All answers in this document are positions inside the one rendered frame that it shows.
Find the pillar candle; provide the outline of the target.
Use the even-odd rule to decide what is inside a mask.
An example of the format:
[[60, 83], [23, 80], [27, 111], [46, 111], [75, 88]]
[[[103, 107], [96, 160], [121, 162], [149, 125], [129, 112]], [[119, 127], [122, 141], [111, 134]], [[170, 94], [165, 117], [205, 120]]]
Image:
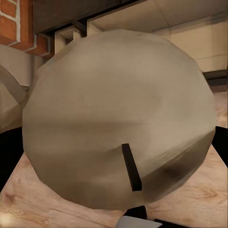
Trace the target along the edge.
[[41, 66], [21, 120], [39, 180], [91, 209], [171, 194], [216, 133], [215, 97], [197, 61], [164, 36], [123, 28], [73, 40]]
[[21, 105], [26, 95], [19, 82], [0, 64], [0, 133], [22, 126]]

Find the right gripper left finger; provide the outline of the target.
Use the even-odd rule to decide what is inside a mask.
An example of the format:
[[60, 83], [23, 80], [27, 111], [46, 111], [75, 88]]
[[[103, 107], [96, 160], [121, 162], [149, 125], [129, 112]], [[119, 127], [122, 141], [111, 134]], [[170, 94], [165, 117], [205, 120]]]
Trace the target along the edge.
[[0, 192], [23, 153], [22, 127], [0, 133]]

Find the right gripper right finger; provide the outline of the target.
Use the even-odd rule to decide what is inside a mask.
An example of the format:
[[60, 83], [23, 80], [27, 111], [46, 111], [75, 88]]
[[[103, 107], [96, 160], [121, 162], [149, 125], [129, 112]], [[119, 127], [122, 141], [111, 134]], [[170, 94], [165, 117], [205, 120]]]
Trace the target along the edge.
[[216, 133], [212, 145], [228, 167], [228, 128], [216, 126]]

